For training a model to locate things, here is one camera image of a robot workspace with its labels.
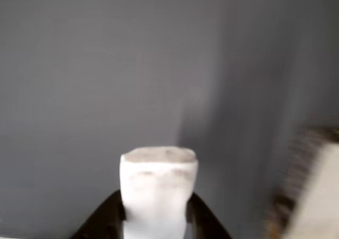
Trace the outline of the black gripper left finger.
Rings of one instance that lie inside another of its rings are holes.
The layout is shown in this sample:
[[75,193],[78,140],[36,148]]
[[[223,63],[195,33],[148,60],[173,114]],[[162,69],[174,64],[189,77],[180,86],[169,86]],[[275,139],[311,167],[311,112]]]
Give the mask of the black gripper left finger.
[[105,199],[70,237],[71,239],[121,239],[126,219],[120,190]]

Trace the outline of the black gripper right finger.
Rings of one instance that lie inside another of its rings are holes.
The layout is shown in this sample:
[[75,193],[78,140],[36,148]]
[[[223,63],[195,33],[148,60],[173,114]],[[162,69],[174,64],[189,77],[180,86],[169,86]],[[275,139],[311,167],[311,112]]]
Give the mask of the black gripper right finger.
[[186,221],[195,239],[232,239],[207,204],[193,193],[186,206]]

